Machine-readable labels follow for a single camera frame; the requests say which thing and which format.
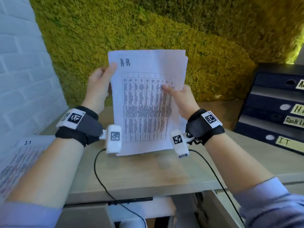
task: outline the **black cable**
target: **black cable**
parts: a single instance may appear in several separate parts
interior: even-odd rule
[[[96,173],[96,160],[97,160],[97,157],[98,157],[98,155],[99,155],[102,151],[105,151],[105,150],[106,150],[106,149],[102,149],[101,151],[99,151],[98,154],[97,154],[96,157],[95,157],[95,161],[94,161],[94,173],[95,173],[95,176],[96,176],[97,180],[99,181],[99,183],[101,184],[101,186],[104,188],[105,192],[106,192],[113,200],[116,201],[116,199],[115,199],[112,195],[110,195],[110,193],[108,192],[108,190],[107,190],[107,188],[104,186],[104,184],[101,183],[101,181],[100,181],[100,179],[99,179],[99,177],[97,176],[97,173]],[[131,211],[130,209],[128,209],[127,207],[125,207],[125,206],[122,205],[122,204],[119,204],[119,205],[121,205],[121,206],[122,206],[123,208],[125,208],[127,211],[130,211],[132,214],[135,214],[136,216],[140,217],[140,218],[142,219],[142,221],[145,223],[145,228],[147,228],[145,219],[144,219],[142,216],[140,216],[139,214],[136,214],[135,212]]]
[[[197,153],[199,156],[201,156],[201,157],[205,160],[205,162],[208,164],[208,166],[209,166],[210,169],[212,170],[214,176],[215,176],[216,179],[218,180],[218,183],[221,185],[222,189],[224,190],[224,192],[226,193],[227,197],[229,198],[229,200],[230,200],[230,202],[231,202],[233,208],[235,209],[236,213],[238,214],[239,218],[241,219],[241,222],[242,222],[243,225],[245,226],[245,224],[244,224],[244,222],[243,222],[243,219],[242,219],[241,215],[239,214],[238,210],[236,209],[236,207],[235,207],[235,205],[233,204],[231,198],[229,197],[227,191],[225,190],[225,188],[223,187],[222,183],[221,183],[220,180],[218,179],[216,173],[215,173],[214,170],[212,169],[212,167],[211,167],[211,165],[209,164],[209,162],[203,157],[203,155],[201,155],[201,154],[200,154],[199,152],[197,152],[196,150],[194,150],[194,149],[188,149],[188,150]]]

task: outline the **desk surface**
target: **desk surface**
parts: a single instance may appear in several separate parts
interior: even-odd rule
[[[212,110],[225,128],[237,120],[241,101],[202,103]],[[106,127],[113,124],[113,109],[106,107],[99,116]],[[41,134],[54,134],[52,123]],[[250,153],[283,183],[304,181],[304,156],[226,130],[227,134]],[[110,197],[97,181],[93,163],[104,141],[87,146],[78,166],[66,204],[107,201]],[[192,145],[218,174],[204,146]],[[205,161],[196,153],[179,159],[173,150],[163,150],[132,156],[101,153],[96,163],[101,182],[116,199],[143,198],[221,189]]]

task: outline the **white sensor device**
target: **white sensor device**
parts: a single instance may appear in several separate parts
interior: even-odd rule
[[[107,153],[120,153],[122,147],[122,129],[118,125],[109,125],[103,134],[99,137],[105,140]]]
[[[180,130],[174,130],[170,133],[170,139],[175,153],[179,158],[189,155],[187,142],[193,141],[194,137],[187,138],[187,133],[182,133]]]

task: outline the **binder label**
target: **binder label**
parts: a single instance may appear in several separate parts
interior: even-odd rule
[[[286,116],[283,124],[304,128],[304,119],[292,116]]]
[[[304,80],[300,80],[299,84],[297,85],[296,89],[304,90]]]
[[[304,143],[279,136],[276,144],[304,153]]]
[[[290,111],[292,114],[297,114],[304,116],[304,105],[295,104],[295,106]]]

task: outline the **light blue sleeve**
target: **light blue sleeve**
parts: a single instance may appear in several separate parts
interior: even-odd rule
[[[253,188],[234,194],[247,228],[304,227],[304,196],[292,195],[274,177]]]
[[[53,228],[62,209],[31,203],[5,202],[0,207],[0,227]]]

